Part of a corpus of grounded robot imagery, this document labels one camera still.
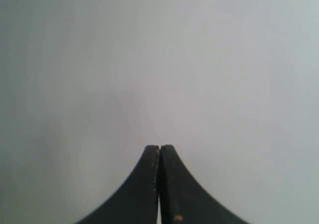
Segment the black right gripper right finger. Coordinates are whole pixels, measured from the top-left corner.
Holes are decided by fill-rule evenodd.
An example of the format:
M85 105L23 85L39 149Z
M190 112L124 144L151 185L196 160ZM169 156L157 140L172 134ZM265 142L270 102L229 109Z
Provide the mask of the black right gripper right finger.
M158 192L163 224L245 224L188 171L172 145L160 148Z

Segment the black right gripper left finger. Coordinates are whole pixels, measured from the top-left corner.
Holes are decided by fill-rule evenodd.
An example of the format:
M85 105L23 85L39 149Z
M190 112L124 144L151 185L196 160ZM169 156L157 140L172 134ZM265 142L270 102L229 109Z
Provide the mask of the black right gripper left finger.
M80 224L155 224L160 148L148 145L118 190Z

